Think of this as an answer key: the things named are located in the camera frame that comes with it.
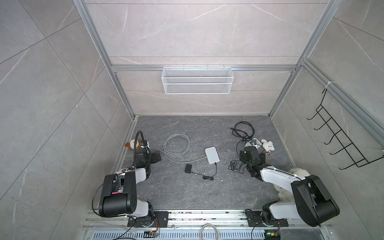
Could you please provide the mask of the black power adapter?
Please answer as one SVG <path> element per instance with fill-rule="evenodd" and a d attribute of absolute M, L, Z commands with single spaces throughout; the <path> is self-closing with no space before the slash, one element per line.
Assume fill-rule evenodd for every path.
<path fill-rule="evenodd" d="M 209 180 L 209 181 L 213 181 L 214 180 L 214 177 L 217 175 L 218 173 L 218 165 L 217 163 L 215 163 L 215 173 L 212 175 L 212 176 L 208 176 L 208 175 L 204 175 L 204 174 L 200 174 L 200 173 L 196 173 L 196 172 L 193 172 L 192 171 L 192 165 L 191 164 L 186 164 L 186 167 L 185 167 L 185 173 L 186 174 L 194 174 L 194 175 L 198 175 L 198 176 L 201 176 L 203 178 L 203 180 Z"/>

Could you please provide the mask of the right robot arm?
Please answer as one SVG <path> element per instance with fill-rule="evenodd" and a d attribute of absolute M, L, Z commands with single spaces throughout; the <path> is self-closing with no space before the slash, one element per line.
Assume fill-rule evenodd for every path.
<path fill-rule="evenodd" d="M 338 204 L 319 177 L 279 170 L 267 164 L 266 154 L 259 152 L 260 148 L 266 148 L 266 140 L 262 139 L 260 143 L 256 139 L 243 141 L 246 144 L 239 152 L 239 158 L 246 164 L 250 175 L 293 195 L 292 201 L 264 205 L 260 224 L 273 226 L 280 220 L 302 220 L 308 226 L 316 227 L 340 214 Z"/>

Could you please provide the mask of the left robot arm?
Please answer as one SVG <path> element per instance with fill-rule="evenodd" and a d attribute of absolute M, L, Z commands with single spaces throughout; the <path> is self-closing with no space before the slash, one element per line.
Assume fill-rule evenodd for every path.
<path fill-rule="evenodd" d="M 133 146 L 133 163 L 127 169 L 106 175 L 103 184 L 97 189 L 101 192 L 98 207 L 91 203 L 93 212 L 102 218 L 127 216 L 144 227 L 156 222 L 153 205 L 141 201 L 137 196 L 137 184 L 147 180 L 151 165 L 161 161 L 160 151 L 152 151 L 142 131 L 136 133 Z"/>

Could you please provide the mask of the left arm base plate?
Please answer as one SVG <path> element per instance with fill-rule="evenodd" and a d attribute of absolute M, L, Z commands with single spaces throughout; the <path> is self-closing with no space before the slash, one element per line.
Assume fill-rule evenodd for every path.
<path fill-rule="evenodd" d="M 166 228 L 169 221 L 169 212 L 155 211 L 145 217 L 129 218 L 128 227 L 136 228 Z"/>

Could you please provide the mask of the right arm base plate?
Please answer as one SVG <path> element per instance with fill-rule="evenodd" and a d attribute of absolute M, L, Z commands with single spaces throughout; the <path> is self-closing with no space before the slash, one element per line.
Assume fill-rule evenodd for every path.
<path fill-rule="evenodd" d="M 288 227 L 286 219 L 275 219 L 268 211 L 245 210 L 249 227 Z"/>

